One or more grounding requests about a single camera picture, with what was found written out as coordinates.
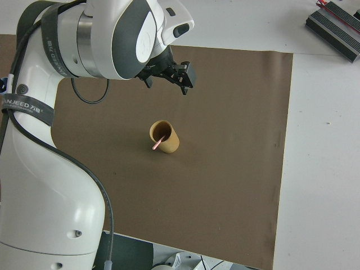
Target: white robotic arm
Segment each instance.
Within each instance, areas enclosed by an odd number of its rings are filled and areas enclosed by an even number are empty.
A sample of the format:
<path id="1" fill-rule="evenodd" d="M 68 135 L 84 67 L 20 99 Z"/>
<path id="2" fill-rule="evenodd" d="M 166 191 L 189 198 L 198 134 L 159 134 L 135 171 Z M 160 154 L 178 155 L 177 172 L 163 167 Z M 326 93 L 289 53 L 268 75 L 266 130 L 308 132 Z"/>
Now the white robotic arm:
<path id="1" fill-rule="evenodd" d="M 3 96 L 0 269 L 90 270 L 104 200 L 111 205 L 96 176 L 52 142 L 58 83 L 64 77 L 139 77 L 150 87 L 151 76 L 158 76 L 185 94 L 195 74 L 189 62 L 173 61 L 168 44 L 194 21 L 177 0 L 46 5 L 41 22 L 18 29 L 22 41 Z"/>

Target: brown paper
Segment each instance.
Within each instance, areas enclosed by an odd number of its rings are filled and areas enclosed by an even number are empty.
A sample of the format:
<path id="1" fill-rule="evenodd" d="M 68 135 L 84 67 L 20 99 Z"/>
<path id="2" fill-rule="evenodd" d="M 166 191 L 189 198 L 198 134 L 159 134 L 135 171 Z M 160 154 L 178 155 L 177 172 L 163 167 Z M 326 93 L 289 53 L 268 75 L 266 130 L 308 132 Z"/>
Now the brown paper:
<path id="1" fill-rule="evenodd" d="M 3 75 L 15 38 L 2 36 Z M 198 80 L 187 96 L 155 79 L 112 81 L 108 98 L 86 105 L 60 84 L 53 139 L 104 182 L 116 232 L 272 269 L 292 54 L 173 47 Z M 76 80 L 87 99 L 103 79 Z M 181 142 L 152 151 L 149 127 L 168 120 Z"/>

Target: cup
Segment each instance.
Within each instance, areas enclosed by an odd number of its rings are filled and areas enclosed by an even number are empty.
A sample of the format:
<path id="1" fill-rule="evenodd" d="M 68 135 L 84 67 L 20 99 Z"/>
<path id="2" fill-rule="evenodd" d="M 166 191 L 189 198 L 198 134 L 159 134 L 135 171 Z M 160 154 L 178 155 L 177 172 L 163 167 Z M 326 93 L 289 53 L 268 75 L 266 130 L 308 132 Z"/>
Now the cup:
<path id="1" fill-rule="evenodd" d="M 151 126 L 150 138 L 154 143 L 157 143 L 163 136 L 165 137 L 158 148 L 168 154 L 175 152 L 179 148 L 179 137 L 168 121 L 159 120 Z"/>

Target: pink stick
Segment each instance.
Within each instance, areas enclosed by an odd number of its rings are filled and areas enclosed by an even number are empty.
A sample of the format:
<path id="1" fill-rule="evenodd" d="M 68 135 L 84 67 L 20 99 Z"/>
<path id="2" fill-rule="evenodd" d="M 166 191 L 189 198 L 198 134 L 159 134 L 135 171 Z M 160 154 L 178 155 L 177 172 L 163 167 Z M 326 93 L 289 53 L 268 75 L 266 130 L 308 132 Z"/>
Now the pink stick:
<path id="1" fill-rule="evenodd" d="M 157 141 L 157 143 L 152 147 L 152 149 L 155 150 L 161 144 L 161 142 L 164 138 L 165 138 L 165 135 L 163 135 L 162 138 Z"/>

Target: white tabletop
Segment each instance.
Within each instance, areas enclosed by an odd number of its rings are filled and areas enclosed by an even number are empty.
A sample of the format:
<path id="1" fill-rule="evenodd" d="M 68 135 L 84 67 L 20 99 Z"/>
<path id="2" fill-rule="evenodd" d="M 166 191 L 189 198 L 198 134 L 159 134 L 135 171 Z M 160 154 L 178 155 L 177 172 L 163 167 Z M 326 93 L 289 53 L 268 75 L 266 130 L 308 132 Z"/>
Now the white tabletop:
<path id="1" fill-rule="evenodd" d="M 360 8 L 334 1 L 350 14 Z M 31 2 L 1 0 L 0 34 L 15 33 Z M 182 2 L 196 26 L 176 44 L 295 53 L 274 270 L 358 269 L 360 61 L 305 28 L 316 0 Z"/>

